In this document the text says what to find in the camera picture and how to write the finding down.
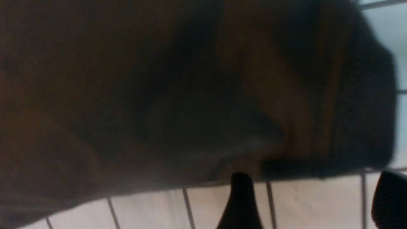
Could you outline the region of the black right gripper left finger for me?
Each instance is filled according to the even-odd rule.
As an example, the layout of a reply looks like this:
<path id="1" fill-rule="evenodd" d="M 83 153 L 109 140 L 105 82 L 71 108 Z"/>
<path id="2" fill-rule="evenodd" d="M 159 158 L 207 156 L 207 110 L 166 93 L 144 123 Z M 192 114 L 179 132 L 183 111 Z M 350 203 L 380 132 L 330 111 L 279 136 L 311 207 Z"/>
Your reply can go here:
<path id="1" fill-rule="evenodd" d="M 253 181 L 246 173 L 233 173 L 228 203 L 218 229 L 262 229 Z"/>

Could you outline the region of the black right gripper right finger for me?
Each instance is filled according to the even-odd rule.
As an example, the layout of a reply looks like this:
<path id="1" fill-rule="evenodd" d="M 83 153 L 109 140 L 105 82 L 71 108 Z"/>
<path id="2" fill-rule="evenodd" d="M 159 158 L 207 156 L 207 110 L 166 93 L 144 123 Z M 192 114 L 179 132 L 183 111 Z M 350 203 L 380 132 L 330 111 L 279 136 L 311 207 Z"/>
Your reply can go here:
<path id="1" fill-rule="evenodd" d="M 407 228 L 407 176 L 398 171 L 381 173 L 371 209 L 378 229 Z"/>

